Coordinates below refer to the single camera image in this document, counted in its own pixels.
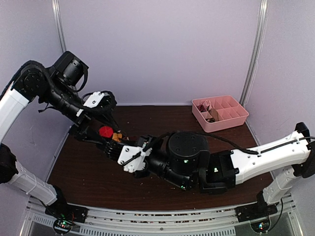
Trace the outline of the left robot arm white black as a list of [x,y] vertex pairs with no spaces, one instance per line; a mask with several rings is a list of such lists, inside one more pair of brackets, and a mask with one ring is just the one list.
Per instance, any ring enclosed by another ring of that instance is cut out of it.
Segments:
[[[30,60],[15,73],[0,96],[0,136],[5,137],[20,113],[35,99],[46,103],[48,109],[61,112],[73,122],[71,133],[80,141],[104,148],[111,138],[99,135],[89,122],[96,119],[118,130],[112,116],[117,104],[110,91],[78,95],[75,85],[88,80],[88,66],[73,53],[64,52],[50,67]],[[10,148],[0,146],[0,181],[17,186],[41,201],[46,210],[59,220],[71,221],[81,216],[81,211],[69,205],[62,190],[48,184],[28,170],[16,159]]]

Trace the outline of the right aluminium frame post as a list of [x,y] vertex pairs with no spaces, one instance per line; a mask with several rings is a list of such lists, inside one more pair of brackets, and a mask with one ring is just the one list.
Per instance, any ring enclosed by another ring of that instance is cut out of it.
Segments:
[[256,33],[254,37],[254,43],[252,48],[252,55],[245,79],[245,83],[243,86],[243,91],[240,98],[240,104],[245,107],[249,100],[249,96],[252,90],[252,86],[254,83],[256,70],[258,67],[258,58],[263,45],[263,39],[265,35],[266,22],[267,22],[267,14],[268,14],[269,1],[261,0],[259,14],[257,19]]

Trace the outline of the left aluminium frame post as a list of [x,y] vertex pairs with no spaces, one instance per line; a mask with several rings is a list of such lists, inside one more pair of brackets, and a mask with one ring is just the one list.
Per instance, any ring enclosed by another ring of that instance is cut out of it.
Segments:
[[66,42],[65,42],[62,17],[61,17],[61,12],[60,12],[60,1],[51,0],[51,2],[52,2],[52,10],[53,10],[53,15],[54,15],[54,20],[55,20],[55,25],[57,29],[57,35],[59,39],[61,52],[64,53],[66,51]]

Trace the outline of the argyle black red orange sock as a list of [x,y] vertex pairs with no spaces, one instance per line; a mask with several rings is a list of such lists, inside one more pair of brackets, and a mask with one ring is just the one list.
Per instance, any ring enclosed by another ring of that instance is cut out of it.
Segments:
[[123,138],[122,133],[118,131],[114,131],[114,129],[110,126],[102,126],[98,133],[103,138],[109,138],[111,140],[114,140],[116,142],[121,142],[121,139]]

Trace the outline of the rolled socks in box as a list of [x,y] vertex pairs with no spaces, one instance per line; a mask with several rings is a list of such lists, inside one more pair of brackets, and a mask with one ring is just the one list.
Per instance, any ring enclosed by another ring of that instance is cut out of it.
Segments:
[[208,123],[213,123],[219,121],[219,114],[217,110],[212,106],[212,103],[210,100],[203,101],[200,105],[197,106],[199,112],[201,113],[207,113],[205,115],[205,120]]

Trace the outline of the pink divided organizer box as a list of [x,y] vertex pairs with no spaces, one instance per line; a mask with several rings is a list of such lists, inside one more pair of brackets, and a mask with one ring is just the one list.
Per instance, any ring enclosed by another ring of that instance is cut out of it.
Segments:
[[[211,101],[212,106],[219,114],[219,121],[208,123],[205,120],[207,113],[199,112],[197,106],[205,100]],[[249,116],[246,109],[230,95],[194,99],[192,100],[192,113],[202,129],[207,133],[243,125]]]

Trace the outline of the aluminium frame post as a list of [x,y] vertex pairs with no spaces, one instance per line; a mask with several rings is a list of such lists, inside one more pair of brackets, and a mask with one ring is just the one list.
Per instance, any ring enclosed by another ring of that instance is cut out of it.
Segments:
[[258,58],[263,45],[263,39],[265,35],[266,22],[267,22],[267,14],[268,14],[269,1],[261,0],[259,14],[257,19],[256,33],[254,37],[254,43],[252,48],[252,55],[245,79],[245,83],[243,86],[243,91],[240,98],[240,104],[245,107],[249,100],[249,96],[252,90],[252,86],[254,83],[256,70],[258,67]]
[[65,42],[62,17],[61,17],[61,12],[60,12],[60,1],[51,0],[51,2],[52,2],[52,10],[53,10],[53,15],[54,15],[54,20],[55,20],[55,25],[57,29],[57,35],[59,39],[61,52],[64,53],[66,51],[66,42]]

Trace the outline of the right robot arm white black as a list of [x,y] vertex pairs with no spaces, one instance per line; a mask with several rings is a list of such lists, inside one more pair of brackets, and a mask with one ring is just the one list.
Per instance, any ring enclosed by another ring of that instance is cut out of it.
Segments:
[[212,153],[207,133],[170,132],[159,137],[125,140],[109,126],[99,129],[107,156],[136,178],[154,174],[183,189],[198,186],[201,193],[222,194],[245,181],[275,170],[281,173],[257,194],[255,203],[239,206],[240,222],[277,213],[284,194],[299,177],[315,173],[315,139],[302,122],[288,136],[252,148],[233,145],[232,150]]

